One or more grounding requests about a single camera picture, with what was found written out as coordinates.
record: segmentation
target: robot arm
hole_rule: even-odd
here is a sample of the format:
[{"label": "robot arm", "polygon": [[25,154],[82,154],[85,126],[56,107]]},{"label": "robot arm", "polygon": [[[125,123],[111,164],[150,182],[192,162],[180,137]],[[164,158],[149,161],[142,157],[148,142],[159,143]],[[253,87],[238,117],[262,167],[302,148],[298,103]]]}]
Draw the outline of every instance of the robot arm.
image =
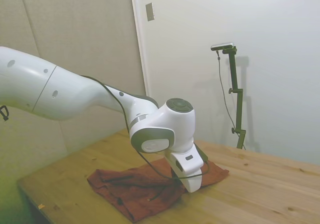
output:
[{"label": "robot arm", "polygon": [[[106,91],[106,88],[118,99]],[[165,158],[189,192],[201,186],[204,162],[194,144],[195,111],[182,99],[161,108],[148,97],[127,94],[79,76],[41,58],[0,47],[0,104],[66,120],[90,106],[125,112],[130,141],[139,152],[165,151]]]}]

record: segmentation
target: towel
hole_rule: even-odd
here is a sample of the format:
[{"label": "towel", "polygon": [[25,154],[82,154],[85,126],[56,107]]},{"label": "towel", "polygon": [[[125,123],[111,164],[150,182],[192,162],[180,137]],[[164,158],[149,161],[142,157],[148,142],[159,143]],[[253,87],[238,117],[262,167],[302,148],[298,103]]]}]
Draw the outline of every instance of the towel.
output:
[{"label": "towel", "polygon": [[[164,158],[151,163],[166,176],[174,174]],[[201,188],[222,181],[229,173],[211,161],[208,164],[210,170],[202,176]],[[96,193],[133,223],[168,209],[187,192],[179,180],[160,176],[148,164],[122,172],[97,169],[87,180]]]}]

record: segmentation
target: table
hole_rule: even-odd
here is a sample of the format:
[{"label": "table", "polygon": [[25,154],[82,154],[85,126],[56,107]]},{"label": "table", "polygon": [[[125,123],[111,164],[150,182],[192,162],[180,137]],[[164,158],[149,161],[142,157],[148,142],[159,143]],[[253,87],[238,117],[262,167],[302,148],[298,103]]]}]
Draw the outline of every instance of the table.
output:
[{"label": "table", "polygon": [[[139,224],[320,224],[320,166],[196,142],[209,159],[230,170],[222,182],[183,194],[172,208]],[[151,161],[159,154],[146,155]],[[120,131],[21,179],[37,212],[54,224],[130,223],[93,192],[95,169],[144,164]]]}]

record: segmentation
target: wood grain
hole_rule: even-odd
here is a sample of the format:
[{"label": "wood grain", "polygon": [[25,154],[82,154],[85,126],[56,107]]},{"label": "wood grain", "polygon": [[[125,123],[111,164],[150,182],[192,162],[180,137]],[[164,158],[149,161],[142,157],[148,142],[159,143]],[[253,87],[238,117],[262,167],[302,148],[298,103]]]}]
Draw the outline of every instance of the wood grain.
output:
[{"label": "wood grain", "polygon": [[[320,167],[203,141],[197,144],[218,166],[222,182],[184,194],[172,208],[141,224],[319,224]],[[147,155],[150,161],[162,158]],[[54,224],[130,223],[92,191],[95,169],[116,171],[144,161],[120,131],[19,181],[31,202]]]}]

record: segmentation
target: black cable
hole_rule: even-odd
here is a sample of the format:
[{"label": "black cable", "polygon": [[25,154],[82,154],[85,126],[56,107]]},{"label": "black cable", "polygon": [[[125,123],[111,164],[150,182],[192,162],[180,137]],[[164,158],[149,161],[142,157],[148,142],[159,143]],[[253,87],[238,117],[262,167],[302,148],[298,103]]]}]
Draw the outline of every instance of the black cable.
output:
[{"label": "black cable", "polygon": [[[88,79],[91,79],[97,83],[99,83],[103,88],[105,88],[105,90],[111,94],[111,96],[119,103],[120,107],[122,108],[122,111],[123,111],[123,114],[124,114],[124,120],[125,120],[125,126],[126,126],[126,129],[128,131],[128,134],[130,134],[130,131],[129,131],[129,125],[128,125],[128,121],[127,121],[127,116],[126,116],[126,111],[123,107],[123,105],[121,104],[121,102],[118,100],[118,98],[110,91],[110,89],[108,89],[106,87],[106,85],[102,82],[100,82],[99,80],[95,79],[95,78],[92,78],[90,76],[85,76],[85,75],[81,75],[82,77],[84,78],[88,78]],[[167,179],[174,179],[174,180],[180,180],[180,179],[188,179],[188,178],[194,178],[194,177],[199,177],[199,176],[203,176],[204,174],[207,174],[210,170],[210,166],[209,166],[209,163],[208,162],[205,162],[206,165],[207,165],[207,170],[204,172],[204,173],[201,173],[201,174],[197,174],[197,175],[193,175],[193,176],[189,176],[189,177],[182,177],[182,178],[179,178],[179,177],[176,177],[176,178],[172,178],[172,177],[168,177],[164,174],[162,174],[161,172],[159,172],[138,150],[136,150],[136,152],[143,158],[143,160],[156,172],[158,173],[160,176],[164,177],[164,178],[167,178]]]},{"label": "black cable", "polygon": [[224,87],[223,87],[222,79],[221,79],[221,65],[220,65],[219,51],[216,50],[216,53],[217,53],[217,55],[218,55],[218,62],[219,62],[219,79],[220,79],[220,84],[221,84],[221,89],[222,89],[222,94],[223,94],[223,100],[225,101],[225,102],[224,102],[224,105],[225,105],[225,108],[226,108],[226,112],[228,113],[229,118],[230,118],[230,120],[231,120],[231,122],[232,122],[233,128],[236,129],[235,123],[234,123],[234,121],[233,121],[233,119],[232,119],[232,117],[231,117],[231,115],[230,115],[230,112],[229,112],[229,109],[228,109],[228,106],[227,106],[226,95],[224,94],[224,93],[225,93],[225,89],[224,89]]},{"label": "black cable", "polygon": [[109,94],[111,94],[111,96],[118,102],[118,104],[120,105],[120,107],[121,107],[121,109],[122,109],[122,111],[123,111],[124,120],[125,120],[125,126],[126,126],[126,129],[127,129],[128,133],[129,133],[129,125],[128,125],[128,121],[127,121],[126,112],[125,112],[125,109],[124,109],[122,103],[118,100],[118,98],[115,97],[115,95],[110,91],[110,89],[108,89],[108,88],[106,87],[106,85],[105,85],[104,83],[100,82],[99,80],[97,80],[97,79],[95,79],[95,78],[92,78],[92,77],[90,77],[90,76],[85,76],[85,75],[81,75],[81,77],[88,78],[88,79],[92,79],[93,81],[99,83],[99,84],[100,84]]},{"label": "black cable", "polygon": [[182,177],[182,178],[179,178],[179,177],[176,177],[176,178],[172,178],[172,177],[168,177],[164,174],[162,174],[161,172],[159,172],[157,169],[155,169],[155,167],[139,152],[139,151],[136,151],[140,157],[143,158],[143,160],[148,163],[148,165],[156,172],[158,173],[160,176],[164,177],[164,178],[167,178],[167,179],[173,179],[173,180],[180,180],[180,179],[188,179],[188,178],[195,178],[195,177],[199,177],[199,176],[203,176],[204,174],[207,174],[210,170],[210,166],[209,166],[209,163],[208,162],[205,162],[205,164],[207,165],[207,170],[204,172],[204,173],[201,173],[201,174],[197,174],[197,175],[192,175],[192,176],[188,176],[188,177]]}]

